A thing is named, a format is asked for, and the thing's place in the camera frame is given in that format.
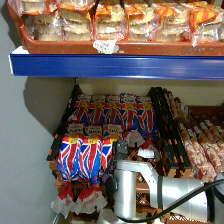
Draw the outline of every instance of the price tag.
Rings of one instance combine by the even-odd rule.
[[[95,40],[93,42],[93,47],[104,54],[112,54],[114,53],[116,41],[117,40]]]

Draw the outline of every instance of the shelf unit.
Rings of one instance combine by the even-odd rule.
[[[15,76],[224,80],[224,56],[150,56],[103,54],[9,55]]]

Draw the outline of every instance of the packaged snack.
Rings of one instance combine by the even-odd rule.
[[[119,0],[100,0],[95,14],[95,40],[126,37],[127,22]]]
[[[213,181],[216,177],[216,172],[211,163],[207,161],[204,150],[198,143],[189,124],[184,123],[184,120],[181,118],[177,124],[184,148],[192,166],[191,176],[203,182]]]
[[[89,12],[61,9],[64,40],[89,41],[92,39],[92,24]]]
[[[62,138],[57,162],[65,184],[51,204],[51,208],[57,214],[62,213],[65,218],[70,211],[74,212],[76,207],[73,202],[72,182],[78,180],[78,158],[82,142],[83,125],[68,124],[66,134]]]
[[[153,8],[144,0],[125,0],[124,7],[128,18],[128,40],[152,40],[156,30]]]
[[[217,155],[216,150],[213,147],[213,144],[209,143],[206,135],[200,130],[197,125],[197,122],[194,119],[191,119],[191,127],[194,130],[195,135],[197,136],[199,144],[202,146],[207,158],[215,168],[217,173],[224,171],[224,166]]]
[[[107,204],[99,190],[98,172],[102,147],[102,128],[88,126],[79,153],[79,181],[84,185],[76,201],[75,213],[99,212]]]
[[[58,11],[50,14],[41,14],[32,17],[33,38],[39,41],[61,41],[62,26]]]
[[[158,135],[155,110],[150,97],[137,97],[139,132],[144,139],[153,138]]]
[[[215,5],[209,5],[205,1],[184,5],[190,9],[192,45],[196,46],[199,42],[218,41],[224,10]]]
[[[101,153],[101,162],[103,170],[106,170],[107,164],[112,156],[113,142],[118,139],[123,140],[123,131],[120,125],[108,124],[103,127],[103,147]]]
[[[125,131],[138,129],[138,108],[136,103],[136,95],[124,94],[120,95],[121,115],[123,128]]]
[[[122,124],[119,96],[106,95],[104,115],[104,124]]]
[[[190,38],[188,8],[178,3],[157,3],[152,4],[152,7],[160,23],[156,41],[175,42]]]
[[[95,0],[57,0],[58,8],[87,11],[95,5]]]
[[[57,9],[56,0],[9,0],[8,3],[18,16],[51,13]]]
[[[89,124],[103,125],[105,98],[104,95],[93,95],[91,97],[89,105]]]
[[[89,120],[89,104],[90,104],[90,95],[79,94],[74,105],[74,112],[69,117],[68,121],[75,124],[87,124]]]

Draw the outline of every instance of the union jack packaging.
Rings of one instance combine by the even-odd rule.
[[[77,97],[77,100],[74,105],[74,112],[69,117],[69,122],[73,122],[76,124],[87,124],[88,123],[88,111],[90,104],[90,95],[80,94]]]
[[[103,125],[104,122],[105,96],[93,95],[89,105],[89,124]]]
[[[73,202],[72,182],[78,180],[78,158],[83,142],[83,125],[68,124],[66,134],[62,138],[57,166],[62,174],[65,185],[60,190],[51,208],[62,213],[66,218],[69,211],[74,212],[76,204]]]
[[[133,94],[121,94],[121,114],[124,130],[138,129],[138,108],[136,96]]]
[[[108,124],[104,125],[103,128],[103,147],[101,153],[101,162],[103,170],[106,170],[107,164],[110,161],[112,156],[112,145],[113,141],[117,141],[118,139],[123,140],[122,136],[122,128],[120,125],[116,124]]]
[[[104,124],[121,124],[121,103],[120,97],[106,95]]]
[[[152,137],[156,140],[158,135],[155,110],[150,97],[137,97],[139,132],[144,139]]]
[[[102,147],[102,128],[88,126],[79,154],[79,181],[84,187],[76,201],[75,213],[99,212],[107,202],[99,190],[98,172]]]

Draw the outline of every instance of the shelf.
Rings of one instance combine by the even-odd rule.
[[[15,76],[224,80],[224,56],[141,56],[29,54],[9,55]]]

